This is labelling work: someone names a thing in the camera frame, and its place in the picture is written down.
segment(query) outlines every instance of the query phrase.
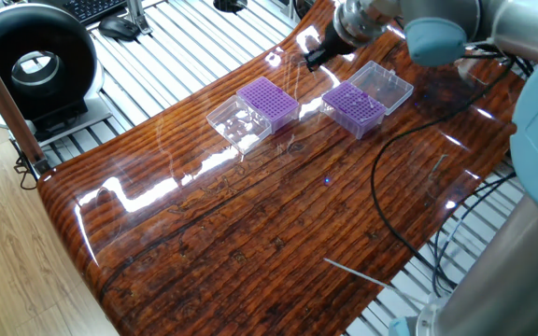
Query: computer keyboard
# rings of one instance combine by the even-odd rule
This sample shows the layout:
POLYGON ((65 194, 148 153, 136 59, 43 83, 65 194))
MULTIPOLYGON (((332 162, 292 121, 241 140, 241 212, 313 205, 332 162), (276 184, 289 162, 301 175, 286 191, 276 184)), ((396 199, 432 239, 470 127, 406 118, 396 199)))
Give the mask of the computer keyboard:
POLYGON ((63 6, 80 23, 87 25, 123 8, 126 0, 70 0, 63 6))

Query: transparent lid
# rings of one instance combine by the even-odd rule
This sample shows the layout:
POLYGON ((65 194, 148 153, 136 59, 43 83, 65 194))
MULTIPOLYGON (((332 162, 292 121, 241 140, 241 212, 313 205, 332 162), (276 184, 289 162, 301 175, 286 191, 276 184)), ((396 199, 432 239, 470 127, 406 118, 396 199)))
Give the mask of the transparent lid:
POLYGON ((386 107, 387 116, 408 99, 414 90, 412 85, 397 77, 393 71, 388 71, 373 61, 352 75, 348 82, 386 107))
POLYGON ((242 154, 247 154, 271 133, 270 120, 238 96, 230 97, 206 119, 242 154))

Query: pipette tip box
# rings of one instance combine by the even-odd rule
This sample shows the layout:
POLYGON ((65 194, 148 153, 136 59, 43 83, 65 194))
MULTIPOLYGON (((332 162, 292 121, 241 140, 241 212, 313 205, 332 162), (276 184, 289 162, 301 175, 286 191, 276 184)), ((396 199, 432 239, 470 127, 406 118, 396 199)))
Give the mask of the pipette tip box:
POLYGON ((209 124, 243 154, 267 135, 298 119, 299 104, 260 77, 206 116, 209 124))
POLYGON ((323 95, 321 111, 361 139, 408 99, 413 90, 393 71, 370 61, 349 80, 323 95))

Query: metal pole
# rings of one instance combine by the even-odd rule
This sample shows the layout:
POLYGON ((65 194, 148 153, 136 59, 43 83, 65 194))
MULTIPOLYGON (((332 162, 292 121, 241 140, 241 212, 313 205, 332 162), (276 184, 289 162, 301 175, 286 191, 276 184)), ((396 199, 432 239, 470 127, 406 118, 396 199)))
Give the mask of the metal pole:
POLYGON ((128 11, 130 12, 130 19, 140 29, 140 33, 150 34, 153 32, 147 22, 145 9, 142 8, 142 0, 128 0, 128 11))
POLYGON ((13 98, 9 94, 3 80, 0 78, 0 114, 3 117, 9 130, 14 134, 22 152, 26 155, 30 163, 39 171, 44 173, 49 169, 47 159, 43 150, 38 145, 32 132, 26 125, 24 117, 16 106, 13 98))
POLYGON ((518 204, 431 330, 435 336, 538 334, 538 206, 531 198, 518 204))

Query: purple pipette tip rack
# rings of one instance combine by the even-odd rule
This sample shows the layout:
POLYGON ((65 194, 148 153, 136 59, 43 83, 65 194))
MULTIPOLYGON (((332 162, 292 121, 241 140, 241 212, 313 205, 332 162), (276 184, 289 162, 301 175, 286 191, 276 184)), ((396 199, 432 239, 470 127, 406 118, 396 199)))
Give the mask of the purple pipette tip rack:
POLYGON ((298 118, 298 102, 265 77, 240 89, 237 95, 271 122, 271 133, 298 118))
POLYGON ((323 95, 323 101, 335 109, 330 117, 358 139, 375 127, 387 111, 385 106, 347 81, 323 95))

